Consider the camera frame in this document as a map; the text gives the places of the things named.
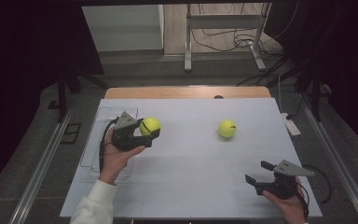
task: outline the metal rail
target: metal rail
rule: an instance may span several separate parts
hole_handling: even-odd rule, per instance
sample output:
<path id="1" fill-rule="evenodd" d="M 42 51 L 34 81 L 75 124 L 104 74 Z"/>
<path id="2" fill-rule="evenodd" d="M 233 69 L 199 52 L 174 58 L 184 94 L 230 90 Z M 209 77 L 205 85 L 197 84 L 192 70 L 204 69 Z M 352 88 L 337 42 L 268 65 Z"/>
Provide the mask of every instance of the metal rail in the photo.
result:
<path id="1" fill-rule="evenodd" d="M 68 111 L 63 118 L 63 121 L 59 123 L 54 131 L 54 134 L 50 138 L 48 145 L 40 158 L 39 163 L 36 165 L 33 175 L 31 176 L 25 191 L 22 193 L 19 203 L 17 204 L 16 209 L 13 212 L 13 215 L 9 221 L 10 224 L 24 223 L 25 219 L 28 217 L 28 214 L 31 210 L 31 206 L 34 203 L 37 192 L 42 185 L 43 179 L 45 178 L 46 172 L 50 166 L 51 160 L 54 157 L 58 144 L 62 138 L 63 133 L 65 132 L 65 127 L 69 122 L 69 119 L 72 116 L 75 104 L 76 97 L 69 104 Z"/>
<path id="2" fill-rule="evenodd" d="M 324 126 L 322 125 L 321 122 L 318 122 L 316 118 L 312 115 L 312 112 L 310 111 L 309 100 L 306 97 L 302 97 L 301 95 L 299 96 L 300 98 L 302 98 L 304 102 L 303 108 L 307 114 L 308 119 L 310 120 L 312 128 L 314 129 L 314 131 L 318 135 L 319 140 L 324 146 L 324 150 L 327 154 L 327 157 L 329 158 L 334 169 L 336 170 L 337 175 L 341 180 L 343 187 L 345 188 L 348 195 L 350 196 L 351 201 L 358 213 L 358 185 L 352 178 L 351 173 L 349 172 L 348 168 L 346 167 L 342 159 L 339 157 L 336 147 L 334 146 L 333 142 L 330 140 L 326 130 L 324 129 Z"/>

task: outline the wall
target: wall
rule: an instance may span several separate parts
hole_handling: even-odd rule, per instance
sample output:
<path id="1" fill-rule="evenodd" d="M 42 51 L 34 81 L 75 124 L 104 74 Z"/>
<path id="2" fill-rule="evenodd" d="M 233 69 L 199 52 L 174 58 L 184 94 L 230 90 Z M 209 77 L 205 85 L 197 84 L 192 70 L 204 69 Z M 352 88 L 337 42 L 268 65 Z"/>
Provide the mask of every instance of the wall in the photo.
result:
<path id="1" fill-rule="evenodd" d="M 158 6 L 82 8 L 98 51 L 162 49 Z"/>

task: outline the table surface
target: table surface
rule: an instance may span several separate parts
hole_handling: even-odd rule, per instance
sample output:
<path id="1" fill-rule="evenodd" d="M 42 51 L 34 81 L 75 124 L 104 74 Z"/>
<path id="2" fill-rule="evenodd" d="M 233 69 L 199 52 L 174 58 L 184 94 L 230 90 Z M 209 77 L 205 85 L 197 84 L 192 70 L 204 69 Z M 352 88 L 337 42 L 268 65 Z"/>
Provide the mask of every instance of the table surface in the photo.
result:
<path id="1" fill-rule="evenodd" d="M 266 87 L 142 87 L 111 88 L 105 99 L 213 99 L 224 98 L 270 98 Z"/>
<path id="2" fill-rule="evenodd" d="M 216 94 L 237 99 L 214 100 Z M 267 89 L 117 88 L 110 89 L 105 98 L 117 99 L 105 99 L 100 103 L 62 216 L 72 214 L 78 200 L 90 190 L 98 175 L 92 174 L 93 165 L 85 164 L 95 161 L 98 156 L 95 148 L 106 121 L 112 117 L 109 109 L 118 111 L 124 107 L 136 107 L 138 118 L 156 116 L 163 131 L 149 150 L 129 164 L 132 169 L 130 175 L 118 180 L 123 187 L 114 200 L 115 217 L 210 219 L 280 216 L 279 210 L 257 196 L 255 189 L 244 179 L 246 173 L 258 181 L 273 181 L 272 173 L 260 167 L 261 160 L 275 164 L 287 159 L 300 164 L 276 102 L 270 98 Z M 237 123 L 237 134 L 229 140 L 222 139 L 215 132 L 222 117 L 229 117 Z M 188 124 L 194 123 L 198 125 L 187 128 Z M 310 193 L 310 215 L 319 217 L 321 213 L 308 180 L 305 177 L 300 179 Z"/>

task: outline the wooden table edge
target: wooden table edge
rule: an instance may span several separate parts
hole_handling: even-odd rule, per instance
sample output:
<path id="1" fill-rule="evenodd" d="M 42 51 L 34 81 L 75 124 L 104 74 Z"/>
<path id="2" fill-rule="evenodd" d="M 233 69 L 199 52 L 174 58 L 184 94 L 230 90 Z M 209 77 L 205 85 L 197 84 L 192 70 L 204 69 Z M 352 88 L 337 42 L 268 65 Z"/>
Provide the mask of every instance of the wooden table edge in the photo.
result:
<path id="1" fill-rule="evenodd" d="M 271 98 L 266 87 L 123 87 L 110 88 L 104 99 L 212 99 Z"/>

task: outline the power strip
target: power strip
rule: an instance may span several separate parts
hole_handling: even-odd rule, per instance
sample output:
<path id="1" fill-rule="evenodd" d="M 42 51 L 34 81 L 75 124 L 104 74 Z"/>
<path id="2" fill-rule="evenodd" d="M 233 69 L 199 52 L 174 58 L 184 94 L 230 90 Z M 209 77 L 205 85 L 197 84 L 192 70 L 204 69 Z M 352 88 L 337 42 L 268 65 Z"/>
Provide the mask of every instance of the power strip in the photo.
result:
<path id="1" fill-rule="evenodd" d="M 287 117 L 287 113 L 282 113 L 282 119 L 283 119 L 284 125 L 286 125 L 287 132 L 289 132 L 291 136 L 301 135 L 301 132 L 297 128 L 295 123 L 291 119 L 286 119 L 286 117 Z"/>

